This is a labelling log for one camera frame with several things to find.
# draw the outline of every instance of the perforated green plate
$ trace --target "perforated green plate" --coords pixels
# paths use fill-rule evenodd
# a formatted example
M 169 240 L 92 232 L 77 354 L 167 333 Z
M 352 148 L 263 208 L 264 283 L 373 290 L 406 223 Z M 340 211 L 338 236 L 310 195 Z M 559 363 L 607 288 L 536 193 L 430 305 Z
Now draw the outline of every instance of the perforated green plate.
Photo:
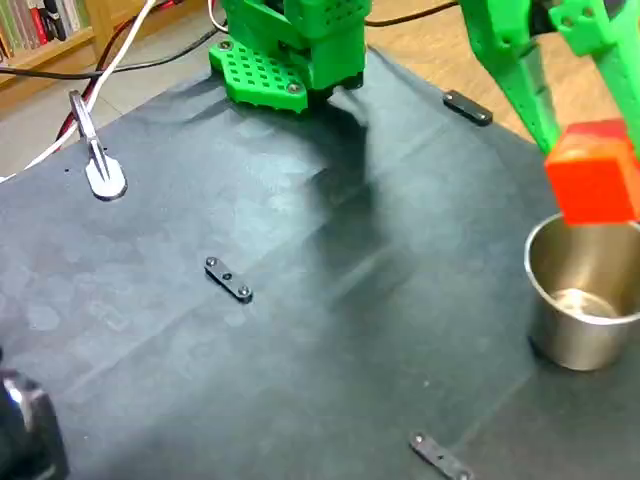
M 224 73 L 229 97 L 236 102 L 302 112 L 308 106 L 304 83 L 291 65 L 245 47 L 236 40 L 209 51 L 211 65 Z

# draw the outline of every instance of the tile floor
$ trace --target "tile floor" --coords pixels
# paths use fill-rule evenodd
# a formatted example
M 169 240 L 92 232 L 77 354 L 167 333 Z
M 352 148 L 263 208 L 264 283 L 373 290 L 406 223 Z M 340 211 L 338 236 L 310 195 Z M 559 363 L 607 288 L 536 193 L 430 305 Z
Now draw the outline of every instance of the tile floor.
M 196 40 L 211 23 L 206 13 L 191 15 L 175 25 L 134 44 L 125 63 L 153 60 L 170 55 Z M 104 85 L 93 110 L 97 127 L 102 127 L 140 106 L 166 89 L 208 69 L 210 40 L 191 54 L 168 65 L 113 75 Z M 61 122 L 69 112 L 68 92 L 82 90 L 86 82 L 58 82 L 36 94 L 17 109 L 0 114 L 0 177 L 22 170 L 55 140 Z

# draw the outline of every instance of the white cable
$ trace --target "white cable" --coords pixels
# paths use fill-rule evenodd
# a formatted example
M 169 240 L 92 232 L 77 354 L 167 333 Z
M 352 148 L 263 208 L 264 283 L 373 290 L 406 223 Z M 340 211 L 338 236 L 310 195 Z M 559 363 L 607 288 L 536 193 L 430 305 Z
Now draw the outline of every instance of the white cable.
M 211 19 L 211 23 L 213 23 L 213 26 L 216 27 L 221 32 L 229 33 L 229 29 L 227 27 L 225 27 L 224 25 L 221 25 L 216 20 L 216 17 L 213 14 L 213 2 L 211 0 L 207 0 L 207 5 L 209 5 L 209 18 Z
M 94 88 L 93 93 L 91 94 L 91 97 L 89 97 L 89 102 L 87 103 L 87 109 L 89 110 L 89 112 L 93 110 L 93 107 L 95 106 L 96 101 L 98 100 L 98 95 L 100 95 L 100 90 L 102 89 L 102 86 L 109 79 L 113 71 L 116 68 L 118 68 L 118 64 L 122 61 L 124 56 L 127 54 L 127 50 L 129 50 L 129 47 L 133 43 L 133 40 L 136 38 L 136 35 L 138 34 L 140 27 L 142 26 L 142 22 L 144 22 L 145 18 L 147 18 L 147 15 L 149 15 L 149 12 L 151 11 L 155 3 L 156 3 L 156 0 L 147 0 L 147 2 L 144 4 L 144 7 L 138 14 L 138 18 L 136 18 L 136 21 L 131 27 L 131 31 L 129 32 L 129 35 L 127 35 L 127 39 L 122 44 L 120 51 L 115 56 L 113 61 L 109 64 L 109 67 L 105 70 L 105 72 L 102 75 L 100 75 L 100 78 L 96 83 L 96 87 Z M 29 165 L 27 165 L 25 170 L 27 168 L 31 168 L 34 165 L 37 165 L 38 163 L 42 162 L 45 158 L 47 158 L 53 152 L 55 152 L 60 147 L 62 147 L 62 145 L 64 145 L 64 143 L 71 138 L 71 135 L 73 135 L 77 129 L 78 129 L 78 125 L 76 124 L 76 122 L 73 122 L 70 125 L 69 129 L 65 132 L 65 134 L 62 137 L 60 137 L 60 139 L 56 141 L 53 145 L 51 145 L 44 152 L 42 152 L 37 158 L 35 158 Z

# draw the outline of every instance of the table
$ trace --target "table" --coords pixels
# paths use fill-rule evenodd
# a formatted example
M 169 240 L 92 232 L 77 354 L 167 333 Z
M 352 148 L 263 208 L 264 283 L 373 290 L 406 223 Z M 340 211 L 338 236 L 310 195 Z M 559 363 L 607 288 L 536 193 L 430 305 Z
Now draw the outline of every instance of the table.
M 298 117 L 203 74 L 100 132 L 124 198 L 81 145 L 2 185 L 5 366 L 51 392 L 72 478 L 438 479 L 415 430 L 479 479 L 633 478 L 640 349 L 579 375 L 526 339 L 536 147 L 376 51 L 365 82 Z
M 371 18 L 396 18 L 445 2 L 374 0 Z M 620 117 L 589 57 L 573 55 L 560 34 L 542 35 L 537 40 L 561 125 Z M 496 123 L 530 139 L 509 102 L 473 56 L 459 7 L 395 27 L 369 28 L 367 41 L 428 82 L 443 90 L 459 90 L 487 106 Z

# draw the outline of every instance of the book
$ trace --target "book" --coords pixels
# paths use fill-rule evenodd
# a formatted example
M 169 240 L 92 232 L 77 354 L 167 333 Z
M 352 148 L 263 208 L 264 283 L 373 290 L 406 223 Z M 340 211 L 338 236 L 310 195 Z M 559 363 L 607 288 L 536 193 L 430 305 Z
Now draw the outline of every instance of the book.
M 38 14 L 40 15 L 40 20 L 42 21 L 42 26 L 44 28 L 44 33 L 47 37 L 47 41 L 50 42 L 51 40 L 56 38 L 56 26 L 53 24 L 53 20 L 49 18 L 47 9 L 44 6 L 44 0 L 37 0 L 36 7 L 38 8 Z
M 24 48 L 25 50 L 30 50 L 32 47 L 29 43 L 29 35 L 27 35 L 27 29 L 22 22 L 22 17 L 20 16 L 20 9 L 18 8 L 19 1 L 20 0 L 9 0 L 9 8 L 11 8 L 11 16 L 13 17 L 13 21 L 16 23 L 22 48 Z
M 18 0 L 18 11 L 20 12 L 20 18 L 24 24 L 24 28 L 27 31 L 27 41 L 32 49 L 40 46 L 40 40 L 38 40 L 38 33 L 36 32 L 36 26 L 33 24 L 33 18 L 31 12 L 27 6 L 27 0 Z
M 62 25 L 64 26 L 64 31 L 68 38 L 73 33 L 73 28 L 71 28 L 71 23 L 69 22 L 67 11 L 64 9 L 64 2 L 62 0 L 56 0 L 56 7 L 58 8 L 60 20 L 62 20 Z
M 80 26 L 87 28 L 91 26 L 91 20 L 89 19 L 89 12 L 87 6 L 84 4 L 84 0 L 75 0 L 76 10 L 78 10 L 78 17 L 80 17 Z
M 9 29 L 4 19 L 2 9 L 0 8 L 0 47 L 5 53 L 5 60 L 7 57 L 13 57 L 13 44 L 9 39 Z
M 64 24 L 62 23 L 62 18 L 60 17 L 60 13 L 58 12 L 58 5 L 56 0 L 43 0 L 44 6 L 47 10 L 47 16 L 51 20 L 54 25 L 56 38 L 61 42 L 64 42 L 67 39 L 67 32 L 64 29 Z
M 31 19 L 33 20 L 33 25 L 36 28 L 36 34 L 38 36 L 38 41 L 40 45 L 45 45 L 47 40 L 47 35 L 44 32 L 44 25 L 42 24 L 42 19 L 40 18 L 40 12 L 38 12 L 38 7 L 36 6 L 36 0 L 26 0 L 27 8 L 29 9 L 29 13 L 31 13 Z
M 0 54 L 4 54 L 4 57 L 6 58 L 9 56 L 10 52 L 11 52 L 11 45 L 7 40 L 7 35 L 4 31 L 4 26 L 0 23 Z
M 13 20 L 13 15 L 11 14 L 11 8 L 9 8 L 9 0 L 0 0 L 0 20 L 6 29 L 7 35 L 9 37 L 9 43 L 13 49 L 13 52 L 17 52 L 24 48 L 22 43 L 20 42 L 20 34 L 18 33 L 18 27 Z
M 67 12 L 67 16 L 69 17 L 69 24 L 74 32 L 77 32 L 82 27 L 80 25 L 80 17 L 78 16 L 78 11 L 76 10 L 76 4 L 73 0 L 62 0 L 64 3 L 64 9 Z

